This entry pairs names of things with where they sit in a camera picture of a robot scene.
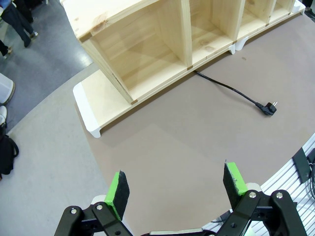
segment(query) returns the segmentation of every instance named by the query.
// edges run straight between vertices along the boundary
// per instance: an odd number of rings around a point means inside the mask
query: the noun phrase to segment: brown table surface
[[[202,227],[230,209],[226,159],[245,182],[262,184],[293,156],[315,131],[314,45],[314,22],[298,16],[202,68],[263,105],[278,101],[272,117],[190,75],[101,138],[86,132],[106,182],[126,173],[135,235]]]

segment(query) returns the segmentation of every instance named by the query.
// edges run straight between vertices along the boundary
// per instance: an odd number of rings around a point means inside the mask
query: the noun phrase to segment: person
[[[34,18],[32,16],[32,12],[26,7],[24,0],[14,0],[13,1],[16,5],[16,9],[24,16],[25,19],[29,23],[34,22]]]
[[[3,8],[1,18],[9,25],[12,25],[24,41],[24,47],[28,47],[31,43],[31,38],[37,37],[38,33],[34,31],[30,23],[15,8],[11,0],[0,0],[0,6]]]
[[[24,2],[28,9],[34,9],[38,5],[42,4],[42,0],[25,0]]]
[[[313,13],[313,11],[311,9],[311,5],[313,3],[313,0],[302,0],[302,3],[306,7],[305,8],[305,15],[310,17],[315,22],[315,14]]]
[[[1,51],[2,56],[4,57],[4,59],[6,59],[6,55],[12,53],[12,48],[6,46],[6,45],[0,40],[0,51]]]

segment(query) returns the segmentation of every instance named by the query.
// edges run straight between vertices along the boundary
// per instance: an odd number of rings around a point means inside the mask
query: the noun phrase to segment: black cable
[[[245,97],[248,101],[250,101],[250,102],[252,102],[253,104],[256,105],[256,102],[255,102],[254,100],[252,100],[251,98],[247,97],[247,96],[246,96],[245,94],[243,94],[242,92],[239,92],[239,91],[236,90],[235,88],[232,88],[232,87],[229,86],[229,85],[225,85],[225,84],[223,84],[223,83],[221,83],[221,82],[219,82],[219,81],[216,81],[216,80],[214,80],[214,79],[211,79],[211,78],[209,78],[208,76],[206,76],[206,75],[204,75],[204,74],[201,74],[201,73],[198,72],[198,71],[195,71],[195,73],[196,73],[197,75],[199,75],[199,76],[205,78],[206,80],[209,80],[209,81],[211,81],[211,82],[213,82],[213,83],[216,83],[216,84],[218,84],[218,85],[221,85],[221,86],[223,86],[223,87],[226,87],[226,88],[228,88],[228,89],[230,89],[230,90],[232,90],[232,91],[238,93],[239,95]]]
[[[311,189],[311,195],[315,200],[315,161],[312,163],[310,189]]]
[[[225,222],[226,220],[218,220],[218,221],[211,221],[211,223],[221,223],[221,222]]]
[[[226,87],[226,88],[228,88],[228,89],[230,89],[230,90],[232,90],[232,91],[238,93],[238,94],[241,95],[242,97],[246,98],[248,101],[250,101],[250,102],[252,102],[253,104],[255,104],[255,106],[258,107],[266,116],[272,116],[272,115],[277,111],[277,109],[276,109],[276,107],[275,107],[276,104],[277,104],[277,102],[275,102],[275,103],[273,103],[273,104],[271,104],[270,102],[268,102],[266,106],[263,106],[263,105],[261,105],[259,102],[255,102],[254,100],[252,100],[251,98],[249,98],[249,97],[247,97],[245,94],[243,94],[242,92],[239,92],[238,90],[236,90],[235,88],[232,88],[232,87],[229,86],[229,85],[225,85],[225,84],[223,84],[223,83],[221,83],[221,82],[219,82],[219,81],[216,81],[216,80],[214,80],[214,79],[211,79],[211,78],[209,78],[208,76],[205,76],[204,74],[201,74],[201,73],[198,72],[198,71],[194,71],[194,72],[195,72],[197,75],[199,75],[200,77],[205,78],[206,80],[209,80],[209,81],[211,81],[211,82],[213,82],[213,83],[216,83],[216,84],[218,84],[218,85],[221,85],[221,86],[223,86],[223,87]]]

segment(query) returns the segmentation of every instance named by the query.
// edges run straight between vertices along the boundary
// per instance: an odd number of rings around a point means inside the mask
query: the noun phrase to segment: wooden panel
[[[94,38],[110,60],[154,35],[155,14],[144,8],[117,22]]]
[[[100,32],[158,0],[62,0],[75,36]]]
[[[101,70],[87,77],[81,83],[99,126],[119,117],[121,112],[132,106],[125,101]]]
[[[99,45],[93,40],[89,39],[82,44],[83,48],[87,51],[87,53],[92,57],[94,62],[99,66],[101,71],[105,74],[105,76],[111,81],[111,83],[115,86],[115,88],[122,94],[122,96],[129,103],[133,102],[134,99],[131,98],[127,88],[124,83],[120,79],[118,73],[116,73],[113,68],[110,66],[108,59],[102,53],[102,49]]]
[[[209,5],[210,21],[232,40],[241,25],[245,0],[203,0]]]
[[[187,70],[156,34],[115,57],[111,64],[134,99],[143,97]]]
[[[237,39],[242,39],[256,31],[259,31],[265,26],[266,23],[263,20],[261,20],[245,8],[242,18],[242,24]]]
[[[156,7],[157,34],[187,66],[191,60],[189,0],[162,0]]]
[[[233,40],[200,14],[191,17],[191,30],[194,65],[233,43]]]
[[[246,0],[245,8],[265,23],[268,23],[274,5],[275,0]]]
[[[295,0],[277,0],[277,3],[280,4],[285,10],[291,12]]]
[[[290,12],[282,7],[280,4],[276,3],[274,10],[271,14],[270,22],[277,21],[278,19],[286,17]]]

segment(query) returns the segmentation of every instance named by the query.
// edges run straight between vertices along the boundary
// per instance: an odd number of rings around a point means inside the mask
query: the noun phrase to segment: shelf compartment
[[[290,14],[293,5],[294,5],[293,0],[277,0],[274,10],[271,14],[270,22],[272,23],[273,21],[279,20],[287,15]]]
[[[190,0],[192,63],[197,64],[236,40],[243,0]]]
[[[242,39],[266,27],[270,21],[275,0],[246,0],[237,39]]]
[[[132,99],[150,94],[191,65],[185,2],[157,1],[90,39]]]

